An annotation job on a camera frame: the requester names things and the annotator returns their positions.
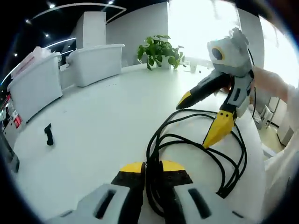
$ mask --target person's arm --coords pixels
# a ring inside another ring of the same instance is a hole
[[[271,96],[279,97],[287,103],[289,86],[278,74],[258,67],[253,68],[253,73],[256,87],[266,90]]]

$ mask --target white table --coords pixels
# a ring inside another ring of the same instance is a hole
[[[85,88],[69,88],[64,96],[38,113],[18,137],[14,151],[20,159],[16,182],[32,209],[43,220],[75,209],[77,202],[103,183],[110,183],[126,164],[144,161],[146,146],[182,95],[211,70],[191,74],[147,70],[144,65],[123,69],[121,75]],[[193,108],[218,111],[225,96],[209,96]],[[176,123],[165,131],[202,142],[211,120],[201,117]],[[55,145],[46,145],[44,128],[52,124]],[[248,152],[242,178],[225,199],[240,214],[258,220],[265,189],[261,141],[249,111],[237,124]],[[213,146],[232,159],[240,147],[232,136]],[[189,145],[168,147],[162,159],[185,166],[193,181],[215,192],[221,173],[204,152]],[[227,175],[233,169],[220,158]],[[144,204],[140,223],[164,223]]]

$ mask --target black cable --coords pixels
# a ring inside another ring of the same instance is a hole
[[[249,52],[249,55],[250,55],[250,58],[251,58],[251,61],[252,61],[252,64],[254,66],[254,61],[253,61],[253,57],[252,57],[252,54],[248,48],[248,52]],[[256,111],[256,87],[254,87],[254,107],[253,107],[253,113],[252,113],[252,117],[254,116],[254,113]]]
[[[183,118],[171,120],[179,112],[195,112],[195,114],[188,115]],[[146,176],[145,176],[145,190],[146,190],[146,194],[147,194],[148,201],[149,201],[151,208],[158,215],[160,215],[162,217],[164,217],[164,213],[157,206],[157,204],[158,204],[160,207],[162,207],[160,196],[157,191],[157,180],[156,180],[156,177],[157,177],[156,173],[159,169],[159,150],[161,150],[162,148],[169,146],[169,145],[173,145],[173,144],[189,144],[189,145],[193,145],[193,146],[199,148],[200,150],[202,150],[203,152],[208,154],[217,163],[217,165],[219,166],[219,169],[221,171],[221,175],[222,175],[221,184],[220,184],[220,187],[219,187],[218,191],[216,192],[216,194],[218,194],[222,198],[226,198],[229,195],[229,193],[234,189],[238,180],[241,178],[241,176],[243,175],[243,173],[245,171],[245,168],[247,165],[247,151],[246,151],[245,143],[241,136],[240,130],[236,124],[235,124],[235,127],[237,129],[239,137],[233,131],[231,131],[231,134],[238,141],[238,143],[241,147],[241,156],[240,156],[238,163],[235,163],[231,158],[229,158],[228,156],[226,156],[225,154],[223,154],[221,152],[218,152],[211,148],[205,149],[202,146],[202,144],[193,142],[193,141],[186,139],[182,136],[179,136],[176,134],[171,134],[171,133],[164,134],[161,136],[162,131],[169,124],[173,124],[173,123],[176,123],[176,122],[179,122],[179,121],[182,121],[185,119],[189,119],[189,118],[192,118],[195,116],[204,116],[204,117],[207,117],[207,118],[210,118],[213,120],[215,119],[215,117],[208,115],[207,113],[217,114],[216,112],[212,112],[212,111],[203,111],[203,110],[194,110],[194,109],[182,109],[182,110],[175,111],[158,128],[158,130],[155,132],[155,134],[149,141],[149,144],[148,144],[147,150],[146,150],[147,168],[146,168]],[[172,141],[166,142],[161,145],[162,140],[165,138],[168,138],[168,137],[176,138],[178,140],[172,140]],[[230,179],[228,180],[228,182],[226,184],[225,184],[225,182],[226,182],[225,169],[224,169],[223,165],[221,164],[221,162],[217,159],[217,157],[214,154],[217,154],[217,155],[223,157],[228,162],[230,162],[232,164],[232,166],[235,168],[232,176],[230,177]],[[243,165],[243,168],[241,170],[239,170],[242,161],[244,161],[244,165]]]

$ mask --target yellow jaw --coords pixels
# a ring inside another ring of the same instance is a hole
[[[204,148],[209,148],[230,133],[235,126],[233,115],[234,113],[227,111],[218,112],[202,144]]]

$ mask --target green leaves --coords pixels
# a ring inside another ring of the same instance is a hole
[[[145,39],[147,45],[140,45],[138,47],[137,58],[141,62],[142,56],[146,54],[147,59],[147,68],[152,70],[152,66],[157,64],[158,67],[161,67],[163,56],[168,58],[168,63],[173,66],[174,69],[178,68],[181,59],[184,60],[184,55],[182,52],[179,52],[182,46],[173,48],[171,43],[168,42],[170,37],[168,35],[155,35],[153,37],[148,36]]]

